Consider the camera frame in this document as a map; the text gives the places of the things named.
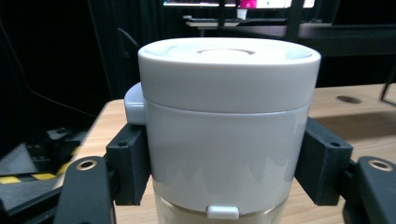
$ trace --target white lid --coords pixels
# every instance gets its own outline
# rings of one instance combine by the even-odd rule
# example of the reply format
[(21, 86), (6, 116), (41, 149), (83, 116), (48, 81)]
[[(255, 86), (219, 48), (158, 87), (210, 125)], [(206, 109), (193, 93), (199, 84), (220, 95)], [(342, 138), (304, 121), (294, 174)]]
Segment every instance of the white lid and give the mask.
[(308, 105), (320, 55), (283, 41), (168, 39), (139, 50), (144, 96), (193, 111), (262, 113)]

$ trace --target wooden tabletop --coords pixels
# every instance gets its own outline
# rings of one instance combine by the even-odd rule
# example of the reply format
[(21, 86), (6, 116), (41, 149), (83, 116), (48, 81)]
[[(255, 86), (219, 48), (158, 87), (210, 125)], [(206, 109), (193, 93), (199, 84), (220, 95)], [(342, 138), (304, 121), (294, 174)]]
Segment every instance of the wooden tabletop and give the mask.
[[(378, 101), (381, 90), (382, 85), (315, 89), (309, 116), (351, 144), (353, 160), (375, 156), (396, 163), (396, 106)], [(339, 100), (340, 96), (351, 103)], [(396, 102), (396, 85), (390, 87), (388, 98)], [(103, 156), (125, 123), (123, 101), (109, 102), (75, 160)], [(294, 180), (281, 223), (344, 223), (343, 206), (342, 199), (338, 206), (315, 206)], [(117, 206), (116, 214), (119, 223), (157, 223), (151, 181), (141, 206)]]

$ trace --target white container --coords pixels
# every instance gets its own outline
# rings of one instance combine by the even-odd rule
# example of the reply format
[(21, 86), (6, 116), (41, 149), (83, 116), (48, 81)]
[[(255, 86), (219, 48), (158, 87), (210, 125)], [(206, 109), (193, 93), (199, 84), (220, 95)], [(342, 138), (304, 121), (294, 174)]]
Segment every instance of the white container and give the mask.
[(142, 84), (125, 107), (129, 122), (147, 125), (161, 223), (184, 223), (180, 211), (200, 214), (196, 223), (262, 223), (241, 220), (281, 210), (319, 63), (312, 49), (265, 39), (170, 39), (139, 50)]

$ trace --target transparent base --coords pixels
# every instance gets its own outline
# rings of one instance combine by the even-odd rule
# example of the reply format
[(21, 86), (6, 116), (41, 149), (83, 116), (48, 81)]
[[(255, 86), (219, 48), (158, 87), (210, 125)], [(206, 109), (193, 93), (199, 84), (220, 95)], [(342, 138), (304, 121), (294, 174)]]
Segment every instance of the transparent base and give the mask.
[(206, 212), (198, 212), (169, 203), (155, 192), (158, 223), (160, 224), (276, 224), (280, 222), (286, 200), (262, 212), (240, 215), (239, 219), (211, 219)]

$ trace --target wooden table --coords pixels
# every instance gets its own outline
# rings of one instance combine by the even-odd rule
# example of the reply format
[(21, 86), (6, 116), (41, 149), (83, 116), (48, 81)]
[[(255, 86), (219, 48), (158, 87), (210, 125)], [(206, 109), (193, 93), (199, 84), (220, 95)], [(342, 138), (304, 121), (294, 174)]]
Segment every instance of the wooden table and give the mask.
[[(354, 147), (352, 158), (375, 156), (396, 163), (396, 107), (379, 102), (382, 85), (315, 89), (310, 117)], [(358, 104), (338, 96), (353, 97)], [(396, 86), (388, 98), (396, 100)], [(109, 102), (92, 126), (75, 159), (105, 154), (106, 145), (126, 123), (122, 100)], [(335, 207), (317, 207), (294, 180), (282, 223), (344, 223), (341, 199)], [(157, 223), (151, 182), (142, 205), (117, 206), (119, 223)]]

